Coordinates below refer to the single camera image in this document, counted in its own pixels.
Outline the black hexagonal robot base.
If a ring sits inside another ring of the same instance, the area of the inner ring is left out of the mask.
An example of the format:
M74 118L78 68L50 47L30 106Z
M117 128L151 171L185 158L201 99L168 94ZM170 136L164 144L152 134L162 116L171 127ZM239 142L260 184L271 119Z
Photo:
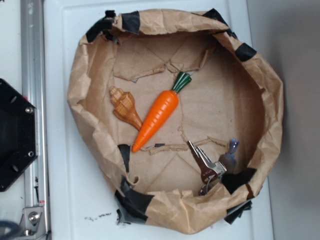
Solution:
M0 191L7 191L36 159L36 108L0 80Z

